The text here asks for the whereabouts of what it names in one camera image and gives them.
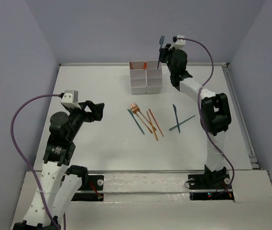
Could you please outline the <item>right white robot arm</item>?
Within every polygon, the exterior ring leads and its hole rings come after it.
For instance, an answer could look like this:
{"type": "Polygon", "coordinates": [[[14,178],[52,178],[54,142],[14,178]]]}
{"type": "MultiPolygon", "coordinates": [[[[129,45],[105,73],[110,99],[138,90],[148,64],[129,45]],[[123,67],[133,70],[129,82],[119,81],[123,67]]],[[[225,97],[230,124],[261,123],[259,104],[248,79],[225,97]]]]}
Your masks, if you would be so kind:
{"type": "Polygon", "coordinates": [[[170,73],[170,81],[179,92],[193,99],[198,106],[200,124],[207,137],[207,158],[204,173],[190,175],[188,189],[226,189],[233,180],[225,163],[224,140],[232,122],[228,97],[225,93],[215,93],[199,84],[187,71],[188,55],[178,44],[167,44],[159,49],[160,63],[165,63],[170,73]]]}

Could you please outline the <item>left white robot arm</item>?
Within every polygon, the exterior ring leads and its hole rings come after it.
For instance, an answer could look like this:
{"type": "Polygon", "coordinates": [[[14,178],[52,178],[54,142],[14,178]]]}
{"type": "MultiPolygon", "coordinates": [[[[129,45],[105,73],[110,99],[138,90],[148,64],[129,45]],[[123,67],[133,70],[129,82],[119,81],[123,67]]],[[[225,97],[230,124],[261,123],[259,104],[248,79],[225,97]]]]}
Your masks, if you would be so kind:
{"type": "Polygon", "coordinates": [[[65,211],[78,189],[88,185],[88,169],[70,165],[75,151],[74,139],[83,123],[101,121],[104,103],[85,101],[63,103],[65,112],[56,112],[50,118],[40,176],[31,205],[15,230],[60,230],[65,222],[65,211]]]}

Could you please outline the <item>blue plastic fork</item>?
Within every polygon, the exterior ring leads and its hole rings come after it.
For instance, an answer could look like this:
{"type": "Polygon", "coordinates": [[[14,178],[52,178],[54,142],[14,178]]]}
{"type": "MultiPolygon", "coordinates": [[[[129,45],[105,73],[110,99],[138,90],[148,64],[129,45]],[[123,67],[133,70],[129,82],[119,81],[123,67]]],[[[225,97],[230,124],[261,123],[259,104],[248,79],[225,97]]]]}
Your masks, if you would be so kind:
{"type": "MultiPolygon", "coordinates": [[[[160,45],[159,49],[162,49],[163,43],[164,43],[164,39],[165,39],[165,36],[162,35],[160,37],[160,39],[159,39],[159,45],[160,45]]],[[[157,69],[159,69],[160,61],[161,61],[161,52],[159,52],[159,56],[158,56],[157,69]]]]}

